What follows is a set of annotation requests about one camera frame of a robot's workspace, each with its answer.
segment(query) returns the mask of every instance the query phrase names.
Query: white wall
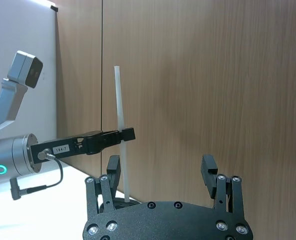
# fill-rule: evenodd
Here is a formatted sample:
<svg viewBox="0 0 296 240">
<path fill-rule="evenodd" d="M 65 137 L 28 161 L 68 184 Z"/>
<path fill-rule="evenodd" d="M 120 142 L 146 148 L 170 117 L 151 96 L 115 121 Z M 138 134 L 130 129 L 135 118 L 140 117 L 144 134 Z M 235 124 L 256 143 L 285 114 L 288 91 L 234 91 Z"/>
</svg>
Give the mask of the white wall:
<svg viewBox="0 0 296 240">
<path fill-rule="evenodd" d="M 33 133 L 43 142 L 56 137 L 55 12 L 31 0 L 0 0 L 0 90 L 17 50 L 37 56 L 43 70 L 29 88 L 17 119 L 0 138 Z"/>
</svg>

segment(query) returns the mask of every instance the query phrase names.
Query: screw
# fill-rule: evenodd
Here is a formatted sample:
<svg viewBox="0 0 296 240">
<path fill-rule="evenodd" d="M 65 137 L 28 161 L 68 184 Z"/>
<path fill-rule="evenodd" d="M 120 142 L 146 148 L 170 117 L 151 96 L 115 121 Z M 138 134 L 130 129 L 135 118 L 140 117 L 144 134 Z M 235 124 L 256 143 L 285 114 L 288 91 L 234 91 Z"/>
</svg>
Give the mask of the screw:
<svg viewBox="0 0 296 240">
<path fill-rule="evenodd" d="M 115 221 L 110 221 L 107 224 L 107 230 L 109 230 L 110 232 L 115 231 L 117 229 L 117 227 L 118 227 L 118 224 Z"/>
<path fill-rule="evenodd" d="M 148 208 L 149 209 L 154 209 L 156 207 L 156 204 L 154 202 L 148 202 Z"/>
<path fill-rule="evenodd" d="M 100 178 L 101 180 L 107 180 L 108 179 L 108 176 L 107 175 L 103 175 L 101 178 Z"/>
<path fill-rule="evenodd" d="M 240 234 L 247 234 L 248 230 L 245 226 L 239 225 L 237 226 L 237 232 Z"/>
<path fill-rule="evenodd" d="M 180 208 L 182 208 L 182 203 L 180 203 L 179 201 L 176 201 L 176 202 L 174 203 L 174 207 L 175 207 L 176 209 L 180 209 Z"/>
<path fill-rule="evenodd" d="M 226 177 L 223 176 L 223 175 L 218 175 L 218 179 L 220 179 L 220 180 L 224 180 L 224 179 L 226 179 Z"/>
<path fill-rule="evenodd" d="M 234 176 L 232 179 L 233 179 L 233 181 L 235 181 L 235 182 L 239 182 L 239 181 L 240 181 L 240 178 L 239 178 L 238 176 Z"/>
<path fill-rule="evenodd" d="M 93 225 L 91 228 L 89 228 L 88 233 L 90 235 L 94 235 L 98 232 L 99 227 L 97 225 Z"/>
<path fill-rule="evenodd" d="M 228 230 L 228 226 L 224 222 L 220 221 L 217 223 L 217 229 L 220 231 L 226 231 Z"/>
</svg>

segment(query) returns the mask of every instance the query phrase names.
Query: white rod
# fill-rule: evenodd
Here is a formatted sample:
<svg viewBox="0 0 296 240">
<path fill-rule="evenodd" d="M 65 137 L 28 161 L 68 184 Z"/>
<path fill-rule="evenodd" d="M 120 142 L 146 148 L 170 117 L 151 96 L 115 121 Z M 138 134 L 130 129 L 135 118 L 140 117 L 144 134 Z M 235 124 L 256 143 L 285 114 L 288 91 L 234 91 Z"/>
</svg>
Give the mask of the white rod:
<svg viewBox="0 0 296 240">
<path fill-rule="evenodd" d="M 120 67 L 114 66 L 114 78 L 116 82 L 116 99 L 117 99 L 117 116 L 118 116 L 118 130 L 124 129 L 124 118 L 122 109 L 122 96 L 121 96 L 121 82 L 120 82 Z M 123 190 L 124 201 L 130 202 L 129 182 L 128 182 L 128 170 L 127 170 L 127 148 L 124 140 L 120 143 L 120 157 L 121 157 L 121 169 L 123 176 Z"/>
</svg>

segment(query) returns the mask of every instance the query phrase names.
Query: label sticker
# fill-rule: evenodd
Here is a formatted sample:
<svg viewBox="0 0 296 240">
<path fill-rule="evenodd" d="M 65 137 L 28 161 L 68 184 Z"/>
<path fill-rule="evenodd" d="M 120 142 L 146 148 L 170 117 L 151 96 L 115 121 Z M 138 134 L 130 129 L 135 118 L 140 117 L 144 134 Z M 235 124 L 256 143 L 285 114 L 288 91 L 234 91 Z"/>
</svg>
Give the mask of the label sticker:
<svg viewBox="0 0 296 240">
<path fill-rule="evenodd" d="M 62 145 L 62 146 L 55 146 L 52 148 L 53 154 L 61 154 L 61 153 L 66 153 L 69 152 L 69 145 Z"/>
</svg>

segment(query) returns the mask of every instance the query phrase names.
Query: wooden wall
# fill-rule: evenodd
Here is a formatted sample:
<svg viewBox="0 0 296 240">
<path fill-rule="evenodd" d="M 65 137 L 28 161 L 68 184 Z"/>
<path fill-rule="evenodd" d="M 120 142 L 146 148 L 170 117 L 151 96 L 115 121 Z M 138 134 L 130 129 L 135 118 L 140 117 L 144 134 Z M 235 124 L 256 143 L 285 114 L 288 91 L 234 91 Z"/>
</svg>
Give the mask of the wooden wall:
<svg viewBox="0 0 296 240">
<path fill-rule="evenodd" d="M 128 144 L 134 198 L 211 206 L 200 165 L 202 154 L 213 154 L 221 173 L 243 178 L 255 239 L 296 239 L 296 0 L 105 0 L 103 22 L 95 2 L 59 5 L 60 43 L 66 39 L 74 62 L 62 58 L 68 73 L 58 106 L 77 110 L 58 109 L 58 125 L 67 121 L 59 133 L 98 129 L 100 110 L 102 129 L 117 128 L 113 66 L 120 65 L 125 122 L 137 136 Z M 100 109 L 100 81 L 69 71 L 82 66 L 99 76 L 101 24 Z M 73 91 L 74 81 L 87 87 Z M 80 110 L 67 95 L 95 106 Z M 117 153 L 103 151 L 103 172 Z M 88 159 L 71 164 L 98 175 Z"/>
<path fill-rule="evenodd" d="M 101 128 L 101 0 L 56 0 L 57 135 L 67 137 Z M 94 176 L 101 156 L 63 159 Z"/>
</svg>

